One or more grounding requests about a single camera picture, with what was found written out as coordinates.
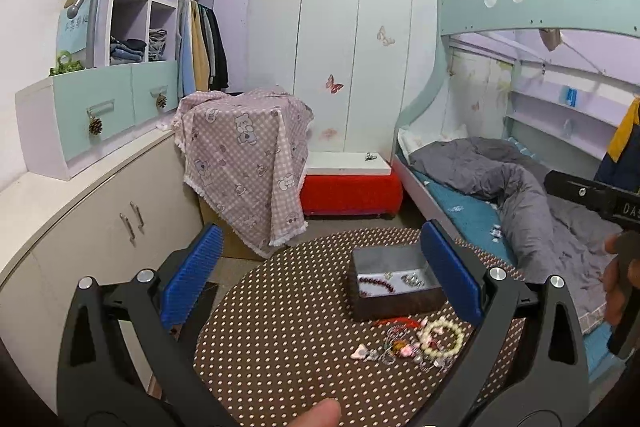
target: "brown tablecloth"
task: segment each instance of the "brown tablecloth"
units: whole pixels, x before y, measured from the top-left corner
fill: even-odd
[[[389,326],[351,320],[346,274],[353,248],[416,243],[419,233],[354,230],[276,254],[247,274],[211,315],[198,340],[196,372],[243,426],[284,425],[326,397],[341,403],[340,425],[403,426],[446,372],[422,371],[412,360],[352,360],[358,344],[382,347]],[[519,277],[513,267],[472,248],[486,265]],[[465,328],[468,339],[473,328],[449,303],[430,314],[433,320],[440,316]],[[500,389],[522,326],[513,321],[478,401]]]

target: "teal bed sheet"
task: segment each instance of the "teal bed sheet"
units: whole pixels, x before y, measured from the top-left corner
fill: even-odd
[[[398,157],[407,165],[402,152],[398,153]],[[449,217],[466,241],[495,255],[498,259],[502,259],[511,266],[517,265],[517,259],[508,241],[505,238],[500,238],[495,242],[494,237],[491,235],[494,225],[500,225],[498,213],[491,204],[441,185],[422,172],[414,169],[411,169],[411,172],[428,190],[433,199],[436,200],[442,211]],[[607,341],[610,335],[610,326],[602,324],[584,336],[591,381],[599,377],[609,367],[620,363],[614,357],[607,356],[609,354]]]

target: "yellow and navy jacket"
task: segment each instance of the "yellow and navy jacket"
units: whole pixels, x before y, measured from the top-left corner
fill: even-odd
[[[635,98],[611,139],[595,180],[630,192],[640,189],[640,98]]]

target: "red butterfly decal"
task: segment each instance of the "red butterfly decal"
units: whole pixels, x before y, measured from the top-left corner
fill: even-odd
[[[324,87],[326,87],[327,89],[331,89],[331,94],[336,94],[344,87],[344,84],[334,84],[334,76],[330,74],[329,80],[326,81]]]

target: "gray comforter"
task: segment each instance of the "gray comforter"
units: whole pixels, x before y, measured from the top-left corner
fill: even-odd
[[[410,156],[413,168],[437,182],[498,204],[502,231],[527,281],[561,275],[571,292],[583,333],[604,315],[600,277],[611,258],[607,235],[620,227],[583,206],[548,196],[548,169],[505,140],[468,138],[434,142]]]

